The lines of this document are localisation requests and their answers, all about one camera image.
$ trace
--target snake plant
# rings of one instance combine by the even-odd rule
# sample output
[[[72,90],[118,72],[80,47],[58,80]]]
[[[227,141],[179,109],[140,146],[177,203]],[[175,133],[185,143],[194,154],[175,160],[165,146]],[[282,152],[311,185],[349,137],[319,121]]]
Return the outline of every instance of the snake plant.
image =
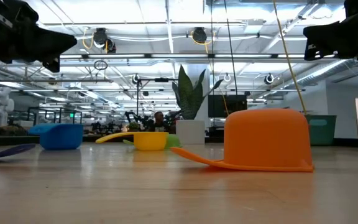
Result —
[[[205,97],[213,90],[217,89],[223,81],[217,81],[212,89],[210,89],[207,94],[203,95],[204,75],[205,70],[201,72],[198,81],[193,86],[189,76],[187,76],[185,72],[185,69],[180,65],[178,83],[172,82],[172,89],[175,92],[177,104],[181,109],[181,115],[184,119],[195,119]]]

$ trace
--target humanoid robot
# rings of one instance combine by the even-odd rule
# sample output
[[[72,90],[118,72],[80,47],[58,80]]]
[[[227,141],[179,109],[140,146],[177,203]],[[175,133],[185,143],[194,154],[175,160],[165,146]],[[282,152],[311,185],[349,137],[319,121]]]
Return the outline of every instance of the humanoid robot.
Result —
[[[9,98],[11,89],[9,87],[0,87],[0,126],[7,125],[7,112],[12,112],[15,103]]]

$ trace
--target yellow cable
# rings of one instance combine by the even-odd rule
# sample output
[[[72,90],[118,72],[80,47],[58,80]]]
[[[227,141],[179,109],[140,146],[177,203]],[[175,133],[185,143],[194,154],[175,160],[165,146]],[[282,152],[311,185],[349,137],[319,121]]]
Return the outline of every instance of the yellow cable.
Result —
[[[85,44],[85,39],[82,39],[82,44],[84,45],[84,47],[85,47],[86,49],[92,48],[92,46],[93,46],[93,34],[92,34],[91,46],[90,46],[90,47],[88,47],[88,46]]]
[[[205,46],[205,51],[206,51],[206,53],[208,54],[207,44],[203,44],[203,45]],[[218,90],[219,90],[219,91],[221,92],[221,94],[222,94],[223,104],[224,104],[224,107],[225,107],[225,109],[226,109],[226,113],[227,113],[227,115],[229,116],[229,110],[227,109],[226,99],[224,98],[223,92],[222,92],[222,90],[220,89],[220,87],[218,87]]]
[[[299,86],[298,86],[298,84],[296,82],[295,74],[293,73],[293,70],[292,70],[290,58],[288,56],[287,45],[285,44],[285,41],[284,41],[283,29],[281,28],[281,22],[280,22],[280,19],[278,18],[276,0],[273,0],[273,5],[274,5],[274,12],[276,13],[278,28],[280,29],[280,36],[281,36],[281,40],[283,42],[285,55],[287,56],[287,62],[288,62],[288,66],[289,66],[289,69],[290,69],[290,72],[291,72],[292,80],[293,80],[293,83],[295,84],[295,88],[296,88],[296,91],[298,92],[299,100],[301,101],[301,104],[302,104],[303,114],[306,115],[305,104],[303,102],[303,98],[302,98],[301,91],[299,90]]]
[[[196,44],[198,44],[198,45],[208,45],[208,44],[212,43],[213,39],[215,38],[215,34],[216,34],[216,33],[214,32],[214,35],[213,35],[211,41],[209,41],[208,43],[203,43],[203,44],[201,44],[201,43],[199,43],[199,42],[197,42],[197,41],[194,40],[194,38],[193,38],[193,32],[194,32],[194,31],[191,31],[190,37],[191,37],[191,39],[193,40],[193,42],[196,43]]]

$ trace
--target white planter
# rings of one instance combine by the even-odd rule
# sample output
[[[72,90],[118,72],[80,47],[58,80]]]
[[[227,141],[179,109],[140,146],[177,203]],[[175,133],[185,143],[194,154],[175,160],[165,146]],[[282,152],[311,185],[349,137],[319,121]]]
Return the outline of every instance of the white planter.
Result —
[[[205,144],[204,121],[177,121],[177,136],[181,144]]]

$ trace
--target green bin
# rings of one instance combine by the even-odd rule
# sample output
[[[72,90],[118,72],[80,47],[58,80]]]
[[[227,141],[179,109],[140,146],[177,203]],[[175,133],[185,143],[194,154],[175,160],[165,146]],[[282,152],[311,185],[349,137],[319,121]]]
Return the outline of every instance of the green bin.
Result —
[[[335,134],[336,115],[306,115],[312,146],[332,145]]]

